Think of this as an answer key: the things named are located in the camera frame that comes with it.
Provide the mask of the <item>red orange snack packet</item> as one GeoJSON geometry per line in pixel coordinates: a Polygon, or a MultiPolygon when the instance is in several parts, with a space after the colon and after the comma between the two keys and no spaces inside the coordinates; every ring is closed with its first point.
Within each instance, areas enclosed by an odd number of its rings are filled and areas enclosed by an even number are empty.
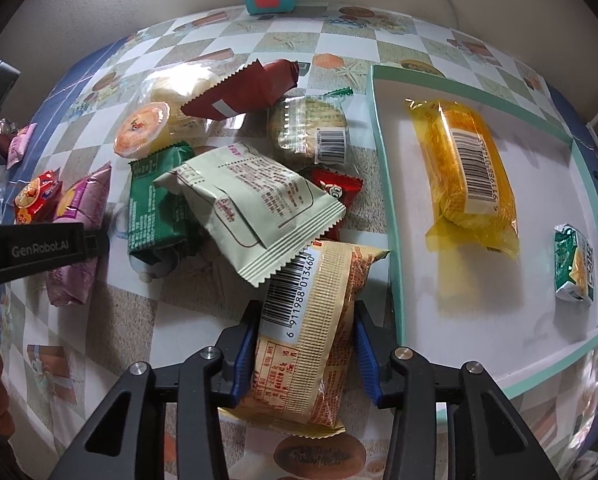
{"type": "Polygon", "coordinates": [[[14,198],[14,222],[30,224],[52,219],[61,189],[59,170],[46,170],[33,178],[14,198]]]}

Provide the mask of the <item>pink swiss roll packet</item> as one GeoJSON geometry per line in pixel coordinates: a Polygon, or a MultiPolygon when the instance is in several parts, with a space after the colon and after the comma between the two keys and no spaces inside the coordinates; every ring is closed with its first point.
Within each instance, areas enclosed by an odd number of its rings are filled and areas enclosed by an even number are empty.
{"type": "Polygon", "coordinates": [[[60,234],[57,246],[67,264],[46,273],[49,302],[55,307],[86,304],[93,288],[98,252],[90,240],[102,227],[111,182],[111,162],[94,170],[68,188],[57,206],[52,232],[60,234]]]}

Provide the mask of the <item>dark green snack packet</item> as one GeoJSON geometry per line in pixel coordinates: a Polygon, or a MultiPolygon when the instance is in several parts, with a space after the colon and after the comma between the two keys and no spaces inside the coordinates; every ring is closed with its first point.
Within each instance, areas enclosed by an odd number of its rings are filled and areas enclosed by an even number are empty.
{"type": "Polygon", "coordinates": [[[182,196],[155,185],[157,177],[194,156],[185,142],[133,160],[128,196],[128,258],[139,277],[164,278],[203,242],[200,226],[182,196]]]}

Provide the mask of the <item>beige orange bread packet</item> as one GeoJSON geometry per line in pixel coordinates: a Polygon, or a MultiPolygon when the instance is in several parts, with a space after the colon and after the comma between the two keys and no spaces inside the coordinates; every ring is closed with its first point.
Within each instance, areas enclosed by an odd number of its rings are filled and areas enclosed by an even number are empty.
{"type": "Polygon", "coordinates": [[[386,249],[316,240],[270,278],[250,389],[229,414],[310,439],[339,420],[352,354],[354,301],[386,249]]]}

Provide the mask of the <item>green white corn packet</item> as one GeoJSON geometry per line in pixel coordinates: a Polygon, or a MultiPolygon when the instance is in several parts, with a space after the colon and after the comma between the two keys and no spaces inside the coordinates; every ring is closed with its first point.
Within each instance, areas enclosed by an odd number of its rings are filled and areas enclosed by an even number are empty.
{"type": "Polygon", "coordinates": [[[590,307],[594,301],[593,248],[568,223],[554,228],[554,288],[558,299],[590,307]]]}

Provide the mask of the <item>cream white snack packet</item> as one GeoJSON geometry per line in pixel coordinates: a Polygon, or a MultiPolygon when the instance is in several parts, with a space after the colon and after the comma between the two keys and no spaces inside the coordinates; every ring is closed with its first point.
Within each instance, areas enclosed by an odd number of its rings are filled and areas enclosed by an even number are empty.
{"type": "Polygon", "coordinates": [[[255,287],[320,236],[307,229],[307,180],[241,142],[188,159],[155,185],[185,198],[221,254],[255,287]]]}

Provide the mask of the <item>yellow cake snack packet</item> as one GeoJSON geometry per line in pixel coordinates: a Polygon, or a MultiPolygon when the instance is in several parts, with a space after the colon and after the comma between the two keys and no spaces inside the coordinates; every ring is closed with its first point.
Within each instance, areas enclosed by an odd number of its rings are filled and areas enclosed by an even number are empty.
{"type": "Polygon", "coordinates": [[[515,196],[482,115],[449,100],[404,102],[425,162],[433,252],[476,244],[512,259],[520,254],[515,196]]]}

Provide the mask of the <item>small red candy packet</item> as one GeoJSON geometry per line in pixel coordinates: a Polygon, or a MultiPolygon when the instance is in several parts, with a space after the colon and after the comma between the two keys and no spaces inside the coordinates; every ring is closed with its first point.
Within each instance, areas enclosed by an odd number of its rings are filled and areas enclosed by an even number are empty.
{"type": "Polygon", "coordinates": [[[320,234],[320,240],[339,242],[340,223],[362,191],[363,180],[319,167],[309,169],[303,175],[312,202],[305,213],[308,231],[320,234]]]}

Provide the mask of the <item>round cracker clear packet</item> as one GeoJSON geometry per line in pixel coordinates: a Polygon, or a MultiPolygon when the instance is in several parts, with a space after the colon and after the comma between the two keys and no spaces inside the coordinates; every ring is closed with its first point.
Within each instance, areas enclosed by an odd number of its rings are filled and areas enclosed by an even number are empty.
{"type": "Polygon", "coordinates": [[[273,158],[296,171],[345,167],[349,162],[349,128],[342,103],[352,95],[352,89],[346,87],[275,103],[267,111],[273,158]]]}

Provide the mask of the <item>blue cloth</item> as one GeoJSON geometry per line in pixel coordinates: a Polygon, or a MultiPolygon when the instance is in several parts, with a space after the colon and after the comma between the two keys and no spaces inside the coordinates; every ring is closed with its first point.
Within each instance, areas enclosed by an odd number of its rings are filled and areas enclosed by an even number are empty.
{"type": "Polygon", "coordinates": [[[9,175],[14,176],[14,184],[8,184],[5,190],[2,210],[4,226],[14,224],[14,196],[29,178],[34,176],[36,164],[42,158],[42,151],[47,148],[52,137],[56,136],[56,141],[59,140],[59,134],[55,131],[64,120],[64,116],[68,114],[69,107],[78,99],[78,95],[95,73],[121,49],[124,42],[125,39],[122,38],[113,44],[108,44],[73,65],[57,82],[49,97],[32,117],[32,122],[37,125],[40,132],[34,134],[32,146],[20,164],[21,169],[10,170],[9,175]]]}

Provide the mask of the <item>small pink candy packet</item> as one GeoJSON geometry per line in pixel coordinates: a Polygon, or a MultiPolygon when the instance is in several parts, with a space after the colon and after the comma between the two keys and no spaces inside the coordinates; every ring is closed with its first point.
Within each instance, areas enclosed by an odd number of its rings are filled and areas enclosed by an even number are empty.
{"type": "Polygon", "coordinates": [[[16,135],[11,139],[7,154],[7,169],[11,169],[19,162],[22,162],[35,128],[36,123],[31,122],[29,125],[19,129],[16,135]]]}

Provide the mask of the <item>silver crumpled wrapper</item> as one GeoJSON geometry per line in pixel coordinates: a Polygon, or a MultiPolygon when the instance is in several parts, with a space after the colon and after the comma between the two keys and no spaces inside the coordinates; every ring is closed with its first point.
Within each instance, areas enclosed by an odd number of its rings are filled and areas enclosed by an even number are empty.
{"type": "Polygon", "coordinates": [[[18,132],[17,125],[9,119],[0,119],[0,136],[15,136],[18,132]]]}

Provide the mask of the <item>mint green shallow box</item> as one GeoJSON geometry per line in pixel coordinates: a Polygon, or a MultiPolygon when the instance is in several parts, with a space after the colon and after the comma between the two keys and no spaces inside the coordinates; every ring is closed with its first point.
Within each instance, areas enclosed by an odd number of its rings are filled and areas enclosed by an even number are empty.
{"type": "Polygon", "coordinates": [[[395,331],[430,362],[484,364],[508,396],[598,344],[598,192],[580,148],[521,107],[376,65],[369,112],[395,331]]]}

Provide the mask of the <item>orange jelly cup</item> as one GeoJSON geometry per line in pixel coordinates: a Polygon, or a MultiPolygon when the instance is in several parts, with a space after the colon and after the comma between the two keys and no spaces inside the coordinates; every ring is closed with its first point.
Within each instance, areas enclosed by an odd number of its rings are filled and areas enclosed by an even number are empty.
{"type": "Polygon", "coordinates": [[[139,107],[116,130],[113,151],[123,158],[140,159],[165,148],[172,141],[169,119],[170,107],[165,102],[139,107]]]}

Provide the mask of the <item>dark red biscuit packet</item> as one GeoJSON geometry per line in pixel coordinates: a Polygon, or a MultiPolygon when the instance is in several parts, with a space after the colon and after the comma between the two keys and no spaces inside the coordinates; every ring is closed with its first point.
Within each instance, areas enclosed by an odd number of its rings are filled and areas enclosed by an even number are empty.
{"type": "Polygon", "coordinates": [[[297,87],[299,64],[276,60],[252,62],[181,106],[189,117],[224,120],[240,114],[267,110],[297,87]]]}

